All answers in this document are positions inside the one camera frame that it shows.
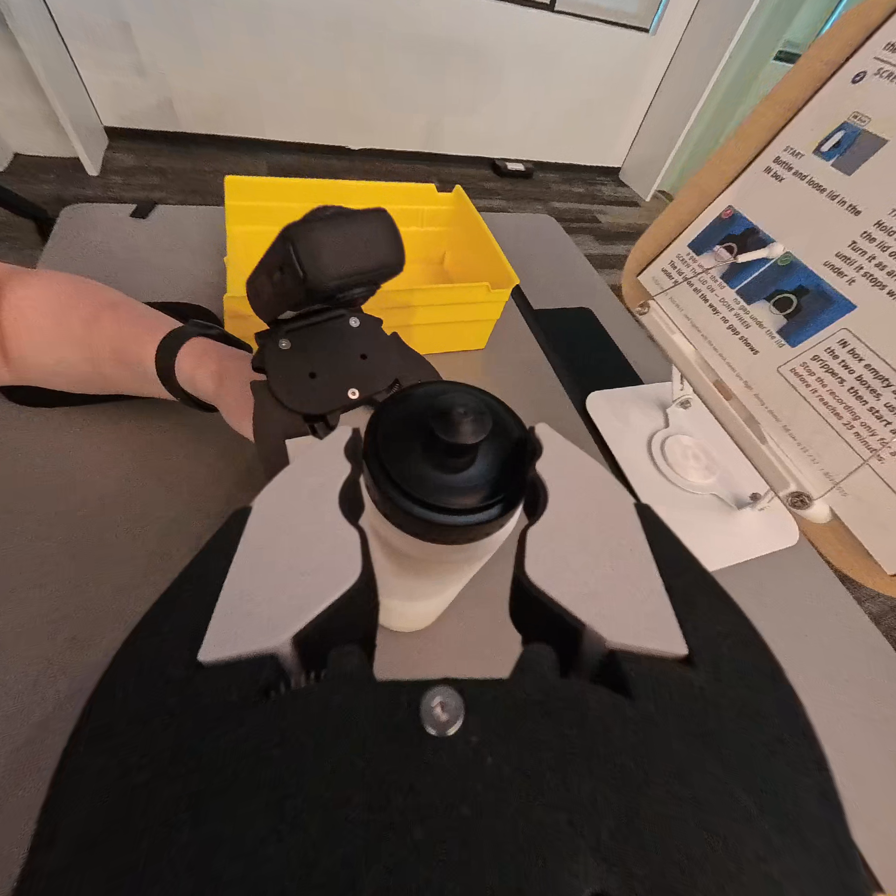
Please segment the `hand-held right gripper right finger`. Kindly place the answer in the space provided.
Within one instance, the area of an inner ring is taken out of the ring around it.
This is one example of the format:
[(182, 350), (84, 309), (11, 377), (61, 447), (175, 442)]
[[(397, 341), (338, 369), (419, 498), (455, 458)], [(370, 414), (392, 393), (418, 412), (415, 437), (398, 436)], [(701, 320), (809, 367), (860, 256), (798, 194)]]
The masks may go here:
[(612, 652), (681, 661), (688, 646), (638, 505), (600, 462), (545, 423), (523, 503), (510, 619), (561, 676), (596, 676)]

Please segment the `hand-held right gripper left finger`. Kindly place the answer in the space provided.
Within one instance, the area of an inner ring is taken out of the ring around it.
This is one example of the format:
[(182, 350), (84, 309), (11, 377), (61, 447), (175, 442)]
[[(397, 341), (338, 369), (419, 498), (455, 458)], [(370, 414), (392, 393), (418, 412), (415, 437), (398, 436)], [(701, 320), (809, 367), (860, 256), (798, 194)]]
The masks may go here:
[(338, 427), (325, 461), (286, 465), (254, 499), (198, 650), (204, 666), (274, 658), (321, 678), (343, 646), (375, 657), (378, 594), (360, 482), (362, 438)]

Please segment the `black bottle lid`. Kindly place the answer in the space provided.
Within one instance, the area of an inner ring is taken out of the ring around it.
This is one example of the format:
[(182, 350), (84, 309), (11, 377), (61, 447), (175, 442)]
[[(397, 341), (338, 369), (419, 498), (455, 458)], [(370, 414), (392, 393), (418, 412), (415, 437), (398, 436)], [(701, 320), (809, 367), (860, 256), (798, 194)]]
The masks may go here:
[(437, 545), (479, 542), (521, 510), (540, 449), (505, 402), (473, 385), (431, 381), (372, 413), (363, 479), (398, 531)]

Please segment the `white plastic bottle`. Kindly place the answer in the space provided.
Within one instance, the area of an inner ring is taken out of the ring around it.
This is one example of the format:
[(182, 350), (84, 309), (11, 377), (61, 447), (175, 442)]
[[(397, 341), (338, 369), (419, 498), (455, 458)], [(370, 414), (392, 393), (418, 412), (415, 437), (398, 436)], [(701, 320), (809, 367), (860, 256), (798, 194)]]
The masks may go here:
[(366, 490), (360, 525), (375, 573), (379, 624), (397, 633), (430, 626), (515, 531), (517, 509), (497, 532), (469, 543), (416, 539), (384, 518)]

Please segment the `yellow plastic bin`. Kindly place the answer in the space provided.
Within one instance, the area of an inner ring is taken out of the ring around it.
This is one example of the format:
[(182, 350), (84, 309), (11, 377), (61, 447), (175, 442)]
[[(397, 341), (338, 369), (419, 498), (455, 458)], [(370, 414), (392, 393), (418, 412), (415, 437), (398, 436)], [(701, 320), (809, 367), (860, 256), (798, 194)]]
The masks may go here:
[(405, 268), (363, 309), (421, 354), (483, 350), (520, 282), (459, 185), (444, 193), (422, 183), (228, 175), (224, 199), (223, 322), (252, 348), (263, 323), (246, 279), (279, 231), (319, 206), (382, 207), (394, 219)]

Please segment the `person's left hand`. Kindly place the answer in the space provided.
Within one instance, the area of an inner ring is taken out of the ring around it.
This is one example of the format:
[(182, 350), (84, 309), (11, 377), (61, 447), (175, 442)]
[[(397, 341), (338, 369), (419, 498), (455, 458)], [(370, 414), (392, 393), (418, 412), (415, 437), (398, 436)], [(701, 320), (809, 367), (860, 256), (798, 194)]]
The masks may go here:
[(176, 355), (174, 377), (182, 391), (212, 406), (231, 429), (254, 440), (252, 384), (262, 375), (252, 369), (249, 353), (192, 338)]

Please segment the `white stand base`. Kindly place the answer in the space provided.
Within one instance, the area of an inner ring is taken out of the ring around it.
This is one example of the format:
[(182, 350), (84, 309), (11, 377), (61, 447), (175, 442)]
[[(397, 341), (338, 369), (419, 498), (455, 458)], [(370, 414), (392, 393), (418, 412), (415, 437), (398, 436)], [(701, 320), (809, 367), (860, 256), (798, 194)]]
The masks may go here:
[(790, 511), (679, 373), (592, 392), (586, 409), (636, 496), (708, 570), (798, 542)]

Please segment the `printed instruction sheet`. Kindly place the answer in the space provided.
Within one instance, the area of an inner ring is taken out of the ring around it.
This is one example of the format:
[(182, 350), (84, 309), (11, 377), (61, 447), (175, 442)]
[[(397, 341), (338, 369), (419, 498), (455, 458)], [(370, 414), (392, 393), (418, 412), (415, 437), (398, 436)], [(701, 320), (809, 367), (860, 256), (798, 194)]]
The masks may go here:
[[(656, 299), (794, 464), (813, 495), (894, 435), (894, 16), (639, 276), (648, 295), (778, 242)], [(820, 554), (894, 595), (894, 447), (798, 516)]]

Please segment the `wooden display board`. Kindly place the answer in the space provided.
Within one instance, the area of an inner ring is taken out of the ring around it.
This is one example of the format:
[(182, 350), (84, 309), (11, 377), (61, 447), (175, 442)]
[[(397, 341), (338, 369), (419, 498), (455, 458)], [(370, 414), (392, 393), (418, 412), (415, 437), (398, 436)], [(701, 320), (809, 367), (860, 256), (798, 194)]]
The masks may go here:
[(790, 73), (769, 92), (733, 130), (722, 146), (682, 186), (675, 198), (639, 237), (629, 253), (622, 274), (622, 302), (650, 334), (685, 382), (709, 407), (736, 446), (773, 486), (789, 510), (792, 493), (808, 492), (798, 485), (795, 473), (774, 456), (760, 435), (755, 417), (722, 382), (721, 376), (699, 358), (697, 350), (680, 332), (672, 333), (661, 319), (656, 300), (639, 276), (679, 238), (698, 216), (720, 197), (782, 130), (819, 92), (845, 62), (894, 16), (893, 1), (867, 1), (847, 12), (823, 36), (816, 39)]

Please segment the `window frame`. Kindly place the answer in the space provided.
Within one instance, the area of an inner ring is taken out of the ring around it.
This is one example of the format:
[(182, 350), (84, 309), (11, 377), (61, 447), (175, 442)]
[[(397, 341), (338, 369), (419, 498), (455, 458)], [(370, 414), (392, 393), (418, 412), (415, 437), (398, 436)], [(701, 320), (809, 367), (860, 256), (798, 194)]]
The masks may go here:
[(668, 1), (504, 1), (506, 4), (539, 9), (584, 21), (655, 33)]

